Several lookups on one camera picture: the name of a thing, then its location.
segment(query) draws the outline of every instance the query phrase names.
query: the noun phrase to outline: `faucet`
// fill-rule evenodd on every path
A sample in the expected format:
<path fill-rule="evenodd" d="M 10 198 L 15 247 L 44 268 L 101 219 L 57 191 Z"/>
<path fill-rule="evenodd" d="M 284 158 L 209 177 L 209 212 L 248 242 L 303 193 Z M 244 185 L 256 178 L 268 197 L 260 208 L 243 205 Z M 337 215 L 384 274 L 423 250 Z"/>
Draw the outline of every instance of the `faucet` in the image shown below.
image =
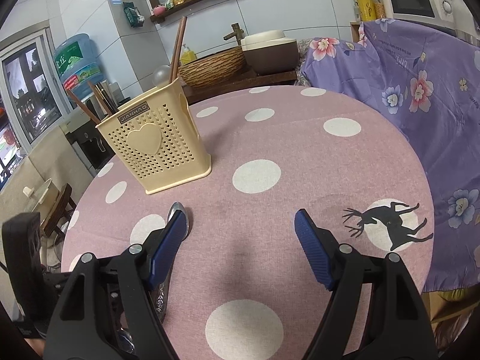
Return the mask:
<path fill-rule="evenodd" d="M 238 45 L 242 45 L 240 41 L 243 39 L 244 31 L 240 28 L 240 25 L 238 23 L 232 24 L 232 29 L 233 29 L 233 32 L 229 33 L 228 35 L 225 35 L 223 37 L 223 40 L 227 41 L 228 39 L 235 37 L 237 38 Z"/>

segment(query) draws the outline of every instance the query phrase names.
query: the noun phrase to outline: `floral fabric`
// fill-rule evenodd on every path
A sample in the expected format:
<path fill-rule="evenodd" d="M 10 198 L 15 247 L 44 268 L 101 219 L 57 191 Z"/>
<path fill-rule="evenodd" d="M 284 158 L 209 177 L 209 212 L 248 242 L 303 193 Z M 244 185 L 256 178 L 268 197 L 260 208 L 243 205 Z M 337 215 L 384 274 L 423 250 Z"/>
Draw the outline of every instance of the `floral fabric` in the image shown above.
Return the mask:
<path fill-rule="evenodd" d="M 380 112 L 415 150 L 435 207 L 433 258 L 424 290 L 476 285 L 480 49 L 393 19 L 362 23 L 359 37 L 355 44 L 315 38 L 302 74 L 314 87 L 344 93 Z M 392 182 L 402 180 L 392 175 Z"/>

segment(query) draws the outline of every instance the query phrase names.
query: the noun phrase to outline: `heart-shaped cutout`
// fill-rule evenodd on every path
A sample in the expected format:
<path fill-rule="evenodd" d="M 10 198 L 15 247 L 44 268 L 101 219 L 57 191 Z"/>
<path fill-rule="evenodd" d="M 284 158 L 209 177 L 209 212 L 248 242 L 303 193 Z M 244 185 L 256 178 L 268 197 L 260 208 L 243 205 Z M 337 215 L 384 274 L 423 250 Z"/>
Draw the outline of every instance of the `heart-shaped cutout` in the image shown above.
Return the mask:
<path fill-rule="evenodd" d="M 129 132 L 127 142 L 131 148 L 141 153 L 155 155 L 159 152 L 162 144 L 162 131 L 158 125 L 148 123 L 143 125 L 140 130 Z"/>

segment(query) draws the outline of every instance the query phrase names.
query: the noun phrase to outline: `polka dot tablecloth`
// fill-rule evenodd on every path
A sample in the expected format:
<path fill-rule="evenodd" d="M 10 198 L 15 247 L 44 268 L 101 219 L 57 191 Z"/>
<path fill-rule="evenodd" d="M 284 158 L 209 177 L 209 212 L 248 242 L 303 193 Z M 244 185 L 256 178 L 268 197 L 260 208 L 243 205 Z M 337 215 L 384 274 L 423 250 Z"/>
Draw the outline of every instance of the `polka dot tablecloth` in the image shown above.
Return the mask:
<path fill-rule="evenodd" d="M 380 114 L 342 94 L 294 86 L 229 93 L 190 111 L 212 173 L 148 196 L 114 157 L 78 203 L 64 271 L 84 252 L 106 257 L 143 242 L 181 202 L 191 233 L 175 260 L 164 327 L 183 360 L 303 357 L 331 293 L 315 281 L 295 235 L 300 208 L 362 254 L 395 249 L 423 287 L 430 190 L 414 151 Z M 396 226 L 387 220 L 398 217 Z M 347 352 L 362 336 L 364 287 Z"/>

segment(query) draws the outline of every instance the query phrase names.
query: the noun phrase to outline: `black deer silhouette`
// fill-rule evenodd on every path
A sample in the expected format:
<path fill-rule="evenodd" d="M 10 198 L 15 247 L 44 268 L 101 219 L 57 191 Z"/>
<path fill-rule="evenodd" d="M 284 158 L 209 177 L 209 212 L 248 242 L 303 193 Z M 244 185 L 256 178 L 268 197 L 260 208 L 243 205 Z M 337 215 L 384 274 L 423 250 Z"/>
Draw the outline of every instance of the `black deer silhouette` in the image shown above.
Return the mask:
<path fill-rule="evenodd" d="M 365 225 L 376 225 L 378 223 L 377 220 L 379 220 L 386 226 L 388 231 L 388 237 L 390 237 L 390 240 L 392 242 L 392 247 L 390 248 L 390 251 L 395 250 L 397 247 L 402 246 L 407 242 L 425 242 L 434 237 L 433 233 L 431 233 L 428 237 L 425 238 L 412 237 L 416 235 L 420 231 L 420 229 L 422 229 L 427 224 L 426 218 L 415 229 L 403 226 L 403 220 L 402 218 L 400 218 L 400 215 L 418 209 L 420 207 L 420 204 L 417 204 L 415 207 L 407 208 L 401 211 L 396 211 L 396 206 L 409 207 L 408 204 L 391 202 L 390 207 L 373 207 L 369 210 L 366 210 L 365 212 L 360 212 L 351 208 L 347 208 L 346 210 L 343 210 L 345 212 L 348 212 L 348 214 L 342 216 L 342 218 L 346 218 L 343 223 L 345 223 L 347 220 L 354 216 L 361 218 L 361 220 L 359 220 L 359 222 L 357 223 L 357 226 L 359 226 L 358 228 L 345 226 L 346 228 L 351 229 L 349 230 L 350 233 L 352 231 L 355 232 L 351 235 L 351 237 L 356 236 L 356 238 L 358 238 L 360 237 L 360 235 L 362 235 Z"/>

